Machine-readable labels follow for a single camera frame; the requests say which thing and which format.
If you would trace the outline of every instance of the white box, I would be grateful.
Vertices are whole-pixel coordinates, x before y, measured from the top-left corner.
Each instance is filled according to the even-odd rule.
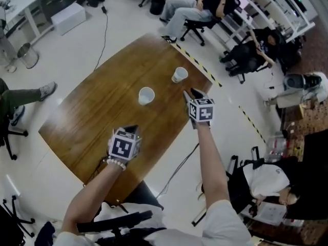
[[[63,35],[86,20],[86,11],[79,4],[73,3],[52,16],[51,20],[57,32]]]

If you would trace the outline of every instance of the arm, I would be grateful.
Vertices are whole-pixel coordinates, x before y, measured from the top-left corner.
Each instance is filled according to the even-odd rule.
[[[254,41],[256,48],[260,47],[260,43],[257,41],[256,35],[253,30],[250,30],[251,38]]]
[[[224,6],[226,5],[227,0],[220,0],[220,4],[216,9],[215,16],[219,18],[224,18]]]
[[[218,200],[230,200],[227,176],[210,127],[207,123],[196,123],[196,127],[199,138],[201,177],[208,209]]]
[[[203,10],[203,0],[197,0],[196,7],[199,11],[202,11]]]
[[[257,53],[261,55],[265,59],[265,61],[268,62],[271,66],[275,64],[275,62],[271,58],[269,58],[264,52],[257,50]]]
[[[77,235],[77,223],[91,222],[121,171],[117,164],[108,164],[73,198],[65,214],[62,232]]]
[[[216,9],[215,16],[219,18],[224,18],[224,6],[225,6],[226,0],[221,0],[219,6]]]

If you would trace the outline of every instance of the white sleeve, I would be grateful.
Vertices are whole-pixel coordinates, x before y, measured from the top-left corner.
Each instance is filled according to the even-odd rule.
[[[214,239],[215,245],[220,246],[254,246],[250,233],[228,200],[217,201],[207,210],[203,230],[205,238]]]
[[[251,193],[254,197],[279,196],[279,191],[286,188],[290,182],[283,170],[274,165],[263,165],[253,178]]]
[[[53,246],[98,246],[85,236],[77,236],[70,232],[62,232],[58,235]]]

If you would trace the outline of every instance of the white paper cup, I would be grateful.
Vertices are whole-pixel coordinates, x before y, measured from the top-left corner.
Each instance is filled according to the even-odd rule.
[[[144,87],[139,91],[139,104],[145,106],[153,101],[155,98],[155,92],[151,88]]]
[[[185,68],[178,67],[175,69],[175,72],[172,76],[172,81],[174,83],[179,83],[180,81],[188,77],[188,71]]]

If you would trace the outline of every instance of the white floor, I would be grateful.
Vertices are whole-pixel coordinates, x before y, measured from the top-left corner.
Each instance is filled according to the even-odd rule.
[[[139,2],[140,0],[105,1],[109,22],[107,44],[100,64],[147,32],[160,35],[163,25],[158,16],[149,13],[149,4],[139,8]],[[11,161],[6,148],[0,149],[0,192],[3,194],[0,197],[10,199],[12,194],[19,193],[22,208],[37,219],[36,231],[46,219],[62,220],[69,202],[82,188],[81,181],[49,149],[38,130],[61,101],[93,71],[100,56],[106,17],[100,7],[87,7],[86,11],[86,22],[64,36],[50,32],[35,44],[34,49],[40,53],[40,60],[33,69],[28,70],[17,63],[15,73],[1,72],[1,78],[10,89],[38,88],[53,80],[58,83],[57,91],[47,101],[26,106],[25,115],[17,127],[27,129],[29,136],[13,136],[10,139],[18,160]],[[271,76],[271,70],[248,74],[246,82],[241,85],[237,78],[229,77],[224,66],[219,63],[218,56],[223,53],[224,48],[214,33],[222,37],[225,34],[218,27],[213,30],[214,32],[205,31],[204,47],[199,45],[193,34],[186,36],[184,42],[178,43],[223,84],[222,88],[213,84],[209,95],[217,106],[212,133],[222,160],[228,167],[232,155],[250,159],[253,146],[259,146],[261,154],[265,152],[264,142],[238,106],[242,106],[264,138],[279,129],[280,121],[275,110],[266,109],[262,101],[281,90],[279,87],[277,90],[267,88],[281,84],[282,73],[277,67],[273,70],[274,76]],[[16,48],[25,42],[24,33],[27,32],[28,27],[16,31],[11,37]],[[197,134],[187,124],[145,178],[155,195],[162,190],[176,167],[196,144]],[[204,207],[204,202],[197,199],[199,192],[196,191],[196,186],[200,181],[199,151],[196,150],[173,178],[167,193],[159,199],[165,207],[164,213],[171,219],[170,225],[181,223],[181,229],[184,226],[194,234],[199,234],[201,225],[191,229],[190,223]]]

